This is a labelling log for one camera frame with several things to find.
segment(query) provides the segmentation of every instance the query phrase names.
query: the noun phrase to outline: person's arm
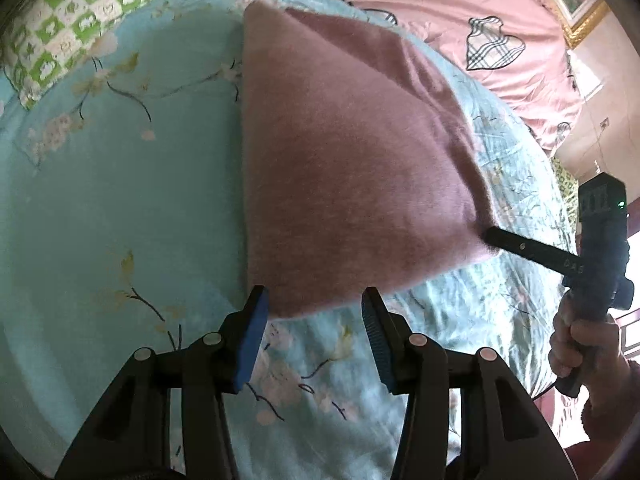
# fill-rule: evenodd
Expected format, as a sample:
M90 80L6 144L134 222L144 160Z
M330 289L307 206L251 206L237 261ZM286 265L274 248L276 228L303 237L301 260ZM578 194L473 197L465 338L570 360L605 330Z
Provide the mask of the person's arm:
M640 365L628 362L620 351L620 328L613 318L594 323L575 319L570 293L554 317L549 363L559 377L582 365L576 343L597 348L584 376L589 400L582 412L589 442L566 450L580 480L590 480L609 459L640 411Z

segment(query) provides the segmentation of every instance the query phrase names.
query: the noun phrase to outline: human hand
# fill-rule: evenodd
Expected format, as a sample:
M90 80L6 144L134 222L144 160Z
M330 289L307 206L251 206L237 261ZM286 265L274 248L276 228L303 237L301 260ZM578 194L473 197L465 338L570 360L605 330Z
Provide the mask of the human hand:
M583 364L584 357L576 343L596 347L594 360L584 362L583 383L589 391L591 407L597 410L624 389L631 371L620 351L620 327L611 316L605 322L576 319L571 292L568 291L554 317L555 332L551 336L549 364L558 377L567 377L573 368Z

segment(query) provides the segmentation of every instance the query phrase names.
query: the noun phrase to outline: red sleeve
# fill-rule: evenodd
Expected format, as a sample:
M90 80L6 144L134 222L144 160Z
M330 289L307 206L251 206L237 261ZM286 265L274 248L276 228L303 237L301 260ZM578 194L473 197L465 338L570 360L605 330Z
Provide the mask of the red sleeve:
M636 413L640 412L640 364L629 362L631 380L620 395L597 415L587 401L582 412L582 426L589 442L566 450L580 480L590 480L614 452Z

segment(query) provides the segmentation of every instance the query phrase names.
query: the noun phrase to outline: wall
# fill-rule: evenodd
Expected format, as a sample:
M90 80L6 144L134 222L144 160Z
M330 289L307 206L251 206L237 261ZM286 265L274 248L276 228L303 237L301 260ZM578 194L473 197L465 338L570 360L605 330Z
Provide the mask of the wall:
M585 105L556 154L581 182L602 171L626 183L629 201L640 197L640 56L613 13L575 49L604 87ZM609 126L600 123L609 119Z

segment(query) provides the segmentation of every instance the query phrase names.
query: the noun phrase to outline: round silver pin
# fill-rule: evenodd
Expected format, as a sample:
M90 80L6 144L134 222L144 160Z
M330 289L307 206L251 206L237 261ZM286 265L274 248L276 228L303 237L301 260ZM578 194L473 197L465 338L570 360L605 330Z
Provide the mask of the round silver pin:
M429 340L424 334L411 334L409 336L409 343L414 346L425 346Z
M151 348L138 348L133 357L136 361L146 361L151 357Z
M218 332L209 332L202 338L202 342L207 346L217 345L222 341L222 336Z
M480 351L480 357L485 361L495 361L498 358L498 354L492 348L483 348Z

